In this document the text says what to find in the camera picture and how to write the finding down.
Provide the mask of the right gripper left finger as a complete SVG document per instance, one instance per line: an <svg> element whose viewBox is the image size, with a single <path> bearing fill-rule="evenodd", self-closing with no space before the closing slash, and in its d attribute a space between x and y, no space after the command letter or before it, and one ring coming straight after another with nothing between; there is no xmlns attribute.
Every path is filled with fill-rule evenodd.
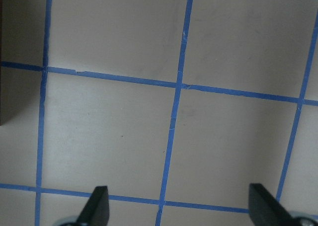
<svg viewBox="0 0 318 226"><path fill-rule="evenodd" d="M77 226L107 226L110 217L108 188L96 186L76 220Z"/></svg>

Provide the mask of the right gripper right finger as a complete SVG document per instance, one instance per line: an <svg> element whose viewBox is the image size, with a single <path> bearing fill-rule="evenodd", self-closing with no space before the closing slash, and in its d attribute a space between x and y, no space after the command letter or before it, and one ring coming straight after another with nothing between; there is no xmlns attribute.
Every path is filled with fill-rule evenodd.
<svg viewBox="0 0 318 226"><path fill-rule="evenodd" d="M248 211L255 226L301 226L260 183L249 185Z"/></svg>

